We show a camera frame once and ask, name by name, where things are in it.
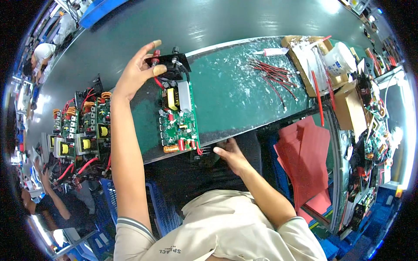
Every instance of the cardboard box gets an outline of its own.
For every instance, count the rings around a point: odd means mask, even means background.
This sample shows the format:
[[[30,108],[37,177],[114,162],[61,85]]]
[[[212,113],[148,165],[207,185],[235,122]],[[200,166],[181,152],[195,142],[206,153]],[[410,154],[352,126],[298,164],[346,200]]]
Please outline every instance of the cardboard box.
[[[356,82],[345,84],[335,94],[335,115],[341,130],[354,130],[357,142],[360,134],[367,129],[367,124],[363,102],[356,91]]]
[[[298,57],[292,51],[291,43],[293,42],[295,44],[301,41],[308,41],[310,43],[313,43],[321,38],[324,38],[324,37],[323,36],[288,35],[288,36],[283,37],[282,39],[282,47],[289,49],[288,54],[292,58],[293,63],[295,64],[297,70],[300,72],[302,81],[305,84],[306,92],[308,93],[310,97],[316,97],[315,87],[312,86],[312,84],[310,83],[309,78],[306,76],[306,72],[303,70],[301,63],[298,60]],[[319,43],[318,47],[324,55],[327,54],[333,48],[329,40],[325,40],[324,42]],[[332,88],[336,90],[340,88],[341,86],[345,85],[346,83],[348,83],[348,75],[343,74],[338,77],[331,76],[331,83],[332,83]],[[326,92],[327,91],[321,91],[321,96],[325,95]]]

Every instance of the beige shirt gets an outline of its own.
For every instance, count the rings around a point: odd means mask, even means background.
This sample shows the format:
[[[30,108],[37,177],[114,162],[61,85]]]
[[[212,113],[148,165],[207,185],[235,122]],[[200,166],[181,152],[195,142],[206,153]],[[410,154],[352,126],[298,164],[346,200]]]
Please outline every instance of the beige shirt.
[[[140,222],[119,217],[114,260],[326,260],[302,217],[275,231],[249,192],[209,191],[182,211],[183,224],[158,241]]]

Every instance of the red capacitor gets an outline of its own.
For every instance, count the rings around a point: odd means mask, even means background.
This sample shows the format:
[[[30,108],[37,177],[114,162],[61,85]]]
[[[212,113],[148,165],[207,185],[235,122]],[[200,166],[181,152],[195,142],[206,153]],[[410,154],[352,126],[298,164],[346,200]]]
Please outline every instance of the red capacitor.
[[[184,140],[183,140],[183,139],[179,139],[179,140],[177,141],[177,144],[178,144],[178,149],[179,149],[180,151],[184,151]]]
[[[153,66],[156,65],[160,61],[160,59],[156,58],[159,56],[160,56],[160,50],[155,50],[153,54],[154,58],[151,59],[151,63],[153,64]]]

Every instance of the copper coil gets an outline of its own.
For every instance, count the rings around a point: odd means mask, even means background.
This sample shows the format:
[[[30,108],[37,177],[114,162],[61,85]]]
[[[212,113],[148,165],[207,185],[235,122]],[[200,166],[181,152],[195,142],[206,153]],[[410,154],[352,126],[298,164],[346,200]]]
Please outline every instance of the copper coil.
[[[108,91],[102,92],[102,99],[110,99],[110,97],[112,97],[111,92],[108,92]]]
[[[76,107],[69,107],[67,109],[67,116],[74,116],[76,115]]]
[[[178,145],[170,145],[163,147],[164,153],[176,152],[178,151]]]
[[[86,101],[84,102],[84,108],[91,108],[92,106],[94,106],[94,102],[92,101]]]

